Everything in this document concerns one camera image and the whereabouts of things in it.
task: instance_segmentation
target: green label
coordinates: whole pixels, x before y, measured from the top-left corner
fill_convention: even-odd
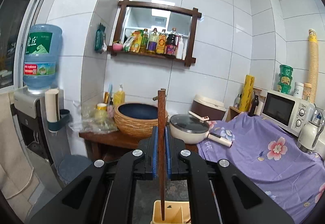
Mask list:
[[[27,38],[25,54],[48,54],[50,52],[52,33],[30,33]]]
[[[24,64],[24,75],[52,75],[55,73],[56,63]]]

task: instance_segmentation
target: white window frame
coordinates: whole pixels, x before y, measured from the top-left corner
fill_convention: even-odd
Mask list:
[[[35,16],[35,12],[40,0],[30,0],[27,9],[25,11],[24,17],[22,19],[22,24],[19,29],[15,58],[14,58],[14,85],[0,88],[0,93],[9,92],[23,86],[23,69],[24,69],[24,55],[26,49],[26,42],[29,29],[33,22],[33,17]]]

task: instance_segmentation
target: purple tablecloth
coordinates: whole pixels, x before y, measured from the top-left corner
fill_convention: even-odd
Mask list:
[[[300,223],[325,189],[325,168],[318,154],[305,154],[296,139],[262,117],[238,115],[230,122],[215,121],[210,131],[233,140],[231,148],[213,141],[199,143],[199,154],[217,162],[228,159]]]

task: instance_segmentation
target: pan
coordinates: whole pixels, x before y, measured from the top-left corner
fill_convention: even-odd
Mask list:
[[[209,117],[200,117],[189,111],[189,114],[177,114],[170,117],[170,131],[174,138],[178,138],[187,144],[197,144],[208,138],[224,146],[231,147],[232,141],[222,138],[220,135],[209,132]]]

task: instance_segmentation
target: sink basin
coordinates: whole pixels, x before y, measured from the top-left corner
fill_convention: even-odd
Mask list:
[[[114,119],[122,133],[143,139],[150,137],[152,127],[158,125],[158,108],[139,102],[123,103],[115,107]]]

